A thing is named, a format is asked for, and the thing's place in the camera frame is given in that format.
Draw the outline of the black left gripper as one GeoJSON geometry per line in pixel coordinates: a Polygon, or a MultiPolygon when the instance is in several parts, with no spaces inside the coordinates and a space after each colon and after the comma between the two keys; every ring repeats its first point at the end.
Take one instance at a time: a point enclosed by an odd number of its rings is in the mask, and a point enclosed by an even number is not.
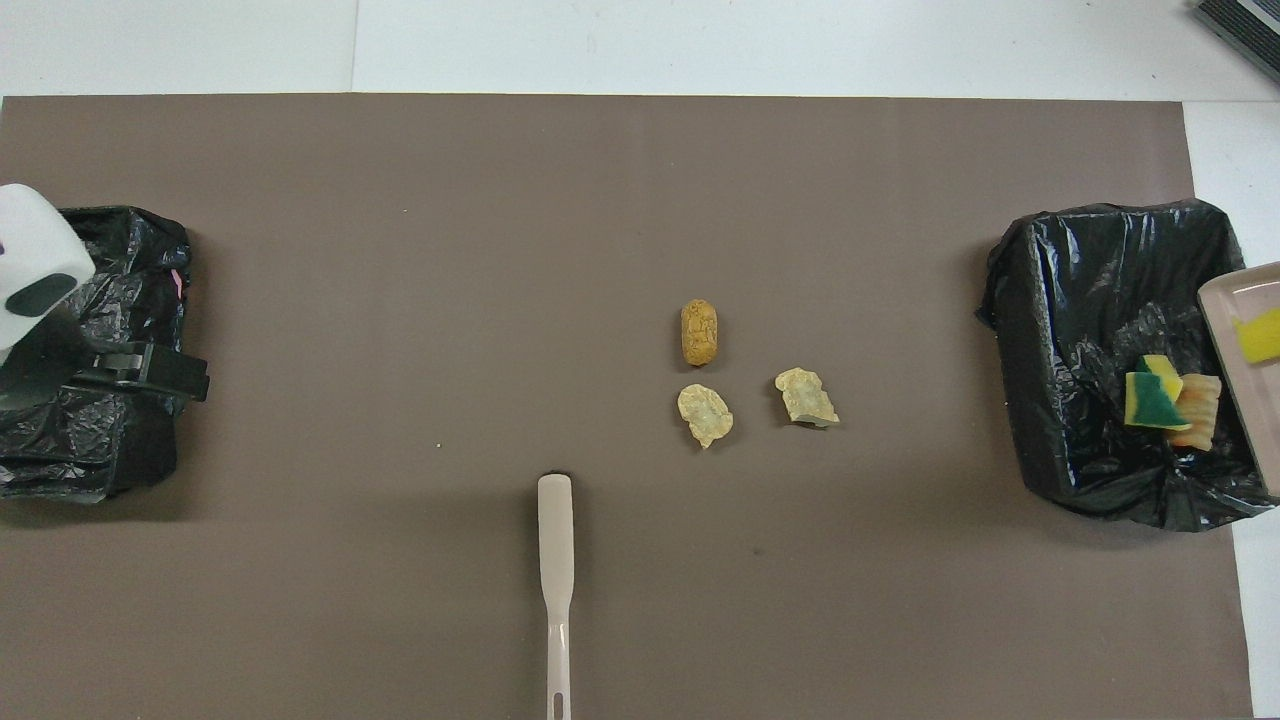
{"type": "Polygon", "coordinates": [[[108,386],[205,402],[209,364],[165,345],[129,342],[97,352],[78,316],[58,305],[20,340],[3,363],[1,407],[49,401],[77,373],[93,365],[108,386]]]}

